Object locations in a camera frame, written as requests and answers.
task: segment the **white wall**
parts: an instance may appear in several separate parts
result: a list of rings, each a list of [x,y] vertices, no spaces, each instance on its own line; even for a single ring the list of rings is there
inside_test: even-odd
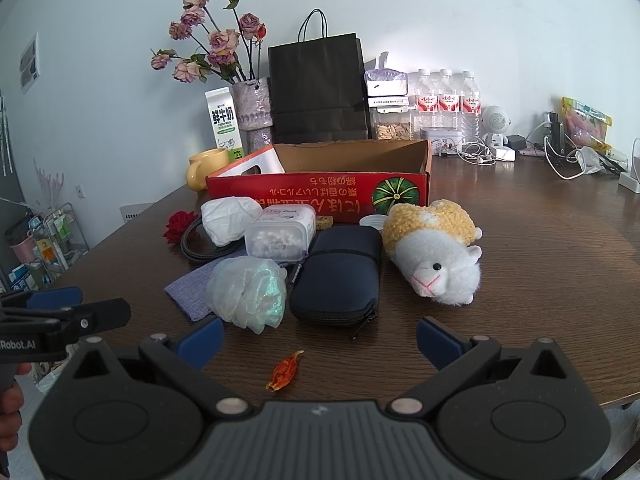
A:
[[[210,8],[233,26],[222,2]],[[267,25],[267,45],[295,40],[321,7],[330,34],[357,32],[365,60],[388,66],[472,69],[484,104],[499,104],[526,134],[562,95],[611,115],[608,139],[629,152],[638,134],[638,0],[241,0]],[[0,30],[0,88],[8,96],[25,197],[42,200],[32,166],[64,171],[92,244],[117,229],[119,206],[152,202],[183,183],[187,158],[212,147],[204,91],[149,67],[151,48],[178,47],[166,33],[181,0],[19,0]],[[40,35],[41,77],[18,88],[20,53]],[[78,200],[74,186],[87,198]]]

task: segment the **stuffed alpaca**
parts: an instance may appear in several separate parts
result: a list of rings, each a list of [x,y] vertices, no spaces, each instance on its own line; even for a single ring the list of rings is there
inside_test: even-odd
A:
[[[419,296],[443,304],[469,304],[480,284],[482,250],[468,247],[482,231],[455,202],[429,207],[396,204],[382,232],[386,254]]]

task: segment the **water bottle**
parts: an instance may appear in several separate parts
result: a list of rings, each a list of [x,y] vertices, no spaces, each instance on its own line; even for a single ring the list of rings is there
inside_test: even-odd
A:
[[[438,113],[438,91],[431,81],[427,69],[418,70],[420,79],[415,86],[415,105],[418,110],[418,125],[420,128],[437,128],[440,126]]]
[[[451,70],[440,70],[440,84],[438,85],[438,108],[440,109],[440,124],[449,130],[458,129],[458,115],[460,113],[460,95],[451,81]]]
[[[478,137],[480,135],[480,89],[473,72],[465,70],[462,75],[465,78],[460,96],[462,134],[465,137]]]

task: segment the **black paper bag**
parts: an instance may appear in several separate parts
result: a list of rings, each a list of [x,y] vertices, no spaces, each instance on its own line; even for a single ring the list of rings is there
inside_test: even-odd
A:
[[[322,17],[322,38],[305,41],[315,12]],[[327,37],[320,9],[306,18],[297,43],[269,49],[269,69],[274,142],[369,138],[360,40],[355,34]]]

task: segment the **screw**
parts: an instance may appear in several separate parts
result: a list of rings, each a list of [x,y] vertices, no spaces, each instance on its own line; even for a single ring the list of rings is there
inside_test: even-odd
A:
[[[249,404],[240,397],[226,397],[216,403],[216,409],[225,415],[240,415],[248,408]]]
[[[422,409],[422,403],[412,397],[400,397],[391,402],[391,409],[401,415],[415,415]]]

